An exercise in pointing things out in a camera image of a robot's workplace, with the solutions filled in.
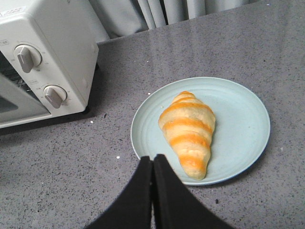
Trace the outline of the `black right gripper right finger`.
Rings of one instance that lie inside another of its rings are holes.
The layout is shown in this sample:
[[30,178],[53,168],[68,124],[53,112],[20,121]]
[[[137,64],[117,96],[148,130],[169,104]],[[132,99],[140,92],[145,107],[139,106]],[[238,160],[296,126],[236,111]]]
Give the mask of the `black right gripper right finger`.
[[174,173],[165,155],[153,161],[153,210],[157,229],[231,229],[210,212]]

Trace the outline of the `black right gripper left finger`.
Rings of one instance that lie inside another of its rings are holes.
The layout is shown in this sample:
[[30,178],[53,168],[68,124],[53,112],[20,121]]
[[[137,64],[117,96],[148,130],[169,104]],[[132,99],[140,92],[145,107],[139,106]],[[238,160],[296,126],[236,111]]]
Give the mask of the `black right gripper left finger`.
[[117,199],[88,229],[149,229],[151,226],[151,179],[153,162],[140,159],[131,180]]

